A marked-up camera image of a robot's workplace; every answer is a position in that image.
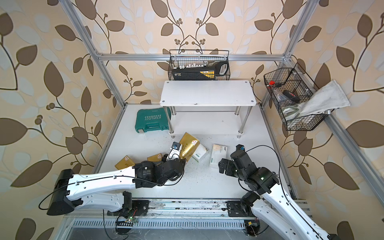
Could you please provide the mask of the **gold tissue pack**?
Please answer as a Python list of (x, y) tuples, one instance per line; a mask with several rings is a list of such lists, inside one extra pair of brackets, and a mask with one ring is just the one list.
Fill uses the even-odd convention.
[(156, 154), (156, 155), (148, 157), (147, 160), (149, 162), (161, 162), (162, 158), (163, 158), (163, 154), (160, 153), (160, 154)]
[(115, 164), (115, 168), (117, 170), (122, 170), (128, 167), (132, 167), (134, 165), (134, 161), (129, 156), (125, 156), (117, 164)]
[(180, 151), (180, 159), (184, 159), (187, 162), (191, 159), (196, 149), (200, 145), (200, 141), (188, 133), (183, 135), (179, 143), (182, 145)]

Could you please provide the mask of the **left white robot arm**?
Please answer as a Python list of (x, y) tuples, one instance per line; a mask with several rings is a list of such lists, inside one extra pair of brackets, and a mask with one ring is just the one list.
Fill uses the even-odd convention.
[(66, 215), (76, 209), (103, 209), (117, 212), (130, 209), (130, 190), (163, 187), (176, 181), (185, 171), (186, 160), (173, 154), (160, 162), (144, 161), (122, 170), (80, 175), (73, 170), (61, 171), (51, 194), (49, 216)]

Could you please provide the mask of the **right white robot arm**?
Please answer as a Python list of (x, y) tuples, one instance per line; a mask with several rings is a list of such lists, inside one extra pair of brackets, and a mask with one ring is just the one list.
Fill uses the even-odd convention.
[(231, 217), (255, 216), (285, 240), (338, 240), (316, 224), (291, 198), (279, 175), (257, 167), (239, 145), (229, 160), (222, 159), (219, 172), (243, 181), (250, 189), (239, 201), (228, 202)]

